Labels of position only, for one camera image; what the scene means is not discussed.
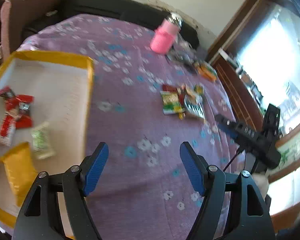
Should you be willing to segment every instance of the blue gripper pad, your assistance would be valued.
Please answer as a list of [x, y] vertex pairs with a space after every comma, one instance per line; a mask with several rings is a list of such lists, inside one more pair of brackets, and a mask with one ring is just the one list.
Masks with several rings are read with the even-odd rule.
[[180, 158], [184, 167], [186, 168], [186, 172], [191, 181], [193, 189], [199, 192], [201, 196], [203, 196], [206, 191], [203, 185], [203, 175], [200, 169], [197, 167], [196, 163], [194, 162], [194, 159], [188, 151], [185, 143], [182, 143], [180, 145]]
[[85, 186], [82, 190], [84, 196], [88, 196], [92, 191], [94, 191], [100, 175], [103, 171], [104, 166], [106, 165], [106, 161], [109, 156], [109, 148], [108, 145], [104, 144], [101, 148], [99, 155], [94, 160], [90, 170], [85, 176]]

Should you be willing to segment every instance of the yellow snack package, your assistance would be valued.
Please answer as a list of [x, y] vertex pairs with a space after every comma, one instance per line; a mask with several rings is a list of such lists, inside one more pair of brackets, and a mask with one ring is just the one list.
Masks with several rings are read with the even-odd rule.
[[17, 206], [21, 206], [38, 172], [35, 170], [28, 142], [19, 144], [0, 158], [3, 162], [9, 185], [16, 196]]

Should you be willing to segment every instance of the black headboard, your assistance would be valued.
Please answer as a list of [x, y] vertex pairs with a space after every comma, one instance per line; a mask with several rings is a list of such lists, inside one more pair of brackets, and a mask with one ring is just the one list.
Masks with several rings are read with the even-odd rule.
[[[64, 0], [59, 13], [63, 19], [81, 13], [111, 17], [151, 30], [155, 30], [169, 14], [167, 11], [160, 11], [132, 0]], [[194, 28], [183, 23], [180, 34], [194, 49], [197, 49], [199, 40]]]

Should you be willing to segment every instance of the metal screw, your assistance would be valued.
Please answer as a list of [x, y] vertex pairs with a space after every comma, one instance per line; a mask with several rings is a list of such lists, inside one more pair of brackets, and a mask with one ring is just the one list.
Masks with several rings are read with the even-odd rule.
[[45, 176], [47, 176], [47, 173], [45, 171], [41, 171], [39, 173], [39, 178], [44, 178]]
[[242, 176], [244, 176], [245, 178], [248, 178], [250, 176], [250, 172], [249, 171], [242, 171]]
[[211, 165], [211, 166], [209, 166], [209, 170], [215, 172], [218, 170], [218, 167], [215, 165]]
[[72, 167], [70, 168], [70, 170], [71, 170], [72, 172], [76, 172], [76, 171], [79, 170], [79, 166], [78, 166], [78, 165], [72, 166]]

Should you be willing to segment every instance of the purple tablecloth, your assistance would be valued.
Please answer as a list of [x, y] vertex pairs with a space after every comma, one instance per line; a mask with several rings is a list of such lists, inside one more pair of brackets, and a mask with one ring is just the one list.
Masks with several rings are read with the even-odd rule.
[[[189, 141], [197, 154], [220, 168], [237, 148], [216, 127], [218, 113], [234, 119], [220, 81], [214, 84], [170, 65], [149, 48], [153, 35], [135, 24], [81, 14], [29, 37], [19, 49], [74, 52], [94, 59], [86, 154], [101, 141], [110, 153], [87, 203], [104, 240], [186, 239], [202, 198], [183, 167], [180, 144]], [[202, 84], [207, 123], [163, 115], [163, 83]], [[239, 158], [227, 171], [242, 168]], [[228, 204], [226, 195], [216, 236], [222, 233]]]

